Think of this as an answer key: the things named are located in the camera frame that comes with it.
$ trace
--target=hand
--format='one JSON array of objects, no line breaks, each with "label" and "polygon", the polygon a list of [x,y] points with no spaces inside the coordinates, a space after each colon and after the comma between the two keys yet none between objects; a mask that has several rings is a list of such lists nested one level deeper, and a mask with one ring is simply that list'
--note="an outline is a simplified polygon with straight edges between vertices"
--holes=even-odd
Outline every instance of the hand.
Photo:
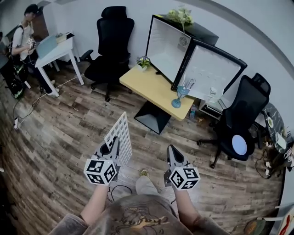
[{"label": "hand", "polygon": [[26,50],[30,50],[30,49],[31,49],[31,44],[26,44],[26,45],[24,46],[24,48],[25,48]]}]

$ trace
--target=black frame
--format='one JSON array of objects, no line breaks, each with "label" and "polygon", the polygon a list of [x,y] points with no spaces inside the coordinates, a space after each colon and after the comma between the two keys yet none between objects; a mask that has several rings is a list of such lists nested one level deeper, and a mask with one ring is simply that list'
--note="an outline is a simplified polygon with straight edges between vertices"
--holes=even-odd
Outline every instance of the black frame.
[{"label": "black frame", "polygon": [[231,54],[225,52],[224,50],[222,50],[222,49],[220,49],[220,48],[218,48],[216,46],[211,46],[211,45],[209,45],[207,43],[201,42],[201,41],[199,41],[197,39],[194,39],[194,38],[191,39],[191,41],[192,40],[193,40],[193,42],[192,43],[190,42],[190,45],[193,44],[193,50],[191,52],[188,52],[189,48],[187,49],[187,54],[189,53],[189,56],[187,56],[187,61],[186,62],[183,61],[183,63],[182,63],[183,67],[181,67],[180,71],[178,72],[178,74],[177,74],[177,76],[175,78],[175,81],[173,82],[173,84],[171,86],[171,89],[172,90],[177,90],[179,82],[180,82],[182,76],[184,75],[184,72],[185,72],[185,70],[186,70],[186,68],[188,66],[188,63],[189,63],[192,55],[193,55],[193,52],[194,52],[196,46],[199,45],[199,46],[201,46],[203,48],[206,48],[206,49],[208,49],[208,50],[210,50],[210,51],[212,51],[212,52],[214,52],[216,54],[219,54],[220,56],[223,56],[226,59],[240,65],[240,70],[238,71],[238,73],[233,77],[233,79],[225,87],[225,89],[224,89],[224,93],[225,93],[230,88],[230,86],[232,86],[232,84],[237,80],[237,78],[242,74],[244,69],[247,67],[247,64],[244,61],[242,61],[241,59],[238,59],[235,56],[232,56]]},{"label": "black frame", "polygon": [[[173,23],[171,21],[169,21],[168,19],[164,18],[164,17],[159,17],[159,16],[156,16],[156,15],[152,15],[152,19],[151,19],[151,24],[150,24],[150,29],[149,29],[149,35],[148,35],[148,41],[147,41],[147,47],[146,47],[146,53],[145,55],[147,56],[147,52],[148,52],[148,47],[149,47],[149,41],[150,41],[150,35],[151,35],[151,30],[152,30],[152,25],[153,25],[153,19],[156,18],[176,29],[178,29],[179,31],[181,31],[183,34],[186,34],[187,36],[191,37],[191,41],[189,43],[189,46],[186,50],[186,53],[185,53],[185,56],[184,56],[184,59],[181,63],[181,66],[180,66],[180,69],[175,77],[175,80],[174,82],[171,82],[167,76],[165,76],[163,73],[161,73],[161,75],[163,75],[164,78],[167,79],[167,81],[171,84],[171,90],[174,90],[176,91],[177,88],[178,88],[178,85],[179,85],[179,82],[182,78],[182,76],[184,75],[184,72],[188,66],[188,63],[194,53],[194,50],[196,48],[197,45],[201,46],[201,47],[204,47],[208,50],[211,50],[223,57],[225,57],[226,59],[228,60],[231,60],[233,61],[234,63],[240,65],[240,70],[238,71],[238,73],[233,77],[233,79],[229,82],[229,84],[225,87],[224,89],[224,93],[230,88],[230,86],[237,80],[237,78],[242,74],[242,72],[244,71],[244,69],[247,67],[247,64],[242,61],[241,59],[238,59],[236,57],[234,57],[233,55],[225,52],[224,50],[214,46],[214,45],[210,45],[208,43],[205,43],[205,42],[202,42],[198,39],[196,39],[195,35],[193,35],[192,33],[190,33],[188,30],[185,30],[185,32],[183,32],[183,29],[180,27],[179,24],[176,24],[176,23]],[[152,66],[160,72],[160,70],[154,65],[152,64]]]}]

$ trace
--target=person sitting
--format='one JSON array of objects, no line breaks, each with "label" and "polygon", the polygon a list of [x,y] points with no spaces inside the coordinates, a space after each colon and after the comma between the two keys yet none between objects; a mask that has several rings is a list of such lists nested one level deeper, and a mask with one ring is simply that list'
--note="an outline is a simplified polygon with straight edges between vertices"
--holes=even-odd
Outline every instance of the person sitting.
[{"label": "person sitting", "polygon": [[39,8],[36,4],[29,5],[25,10],[23,21],[19,24],[22,27],[18,27],[13,35],[11,54],[13,56],[20,55],[21,61],[25,64],[25,66],[33,70],[35,77],[38,79],[40,85],[45,89],[47,94],[53,95],[51,88],[44,80],[40,71],[35,67],[38,59],[37,52],[35,49],[31,49],[31,44],[27,44],[28,39],[33,39],[32,35],[34,33],[34,29],[32,20],[35,18],[38,11]]}]

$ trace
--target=person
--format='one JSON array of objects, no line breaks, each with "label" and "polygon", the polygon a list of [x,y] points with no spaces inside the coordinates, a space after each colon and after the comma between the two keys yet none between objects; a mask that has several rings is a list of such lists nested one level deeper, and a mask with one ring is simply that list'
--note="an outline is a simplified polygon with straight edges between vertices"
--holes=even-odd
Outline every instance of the person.
[{"label": "person", "polygon": [[35,77],[38,79],[40,85],[45,89],[48,95],[52,95],[52,90],[44,80],[40,71],[35,67],[38,59],[38,54],[35,49],[31,49],[31,44],[27,44],[29,38],[33,39],[34,29],[32,20],[38,13],[39,8],[36,4],[31,4],[24,12],[23,21],[19,24],[22,27],[18,27],[13,35],[12,50],[13,56],[20,55],[21,61],[34,72]]},{"label": "person", "polygon": [[137,195],[121,198],[107,208],[108,186],[98,185],[80,215],[67,214],[49,235],[229,235],[213,219],[198,213],[186,190],[174,191],[180,220],[157,192],[147,170],[136,181]]}]

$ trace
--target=blue vase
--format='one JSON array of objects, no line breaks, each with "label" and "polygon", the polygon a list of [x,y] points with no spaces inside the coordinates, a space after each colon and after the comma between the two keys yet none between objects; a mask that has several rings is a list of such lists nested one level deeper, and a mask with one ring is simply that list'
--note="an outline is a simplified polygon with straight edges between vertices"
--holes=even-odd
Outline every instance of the blue vase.
[{"label": "blue vase", "polygon": [[172,100],[171,105],[174,108],[181,107],[181,98],[184,98],[189,93],[189,90],[184,86],[178,86],[177,95],[178,98]]}]

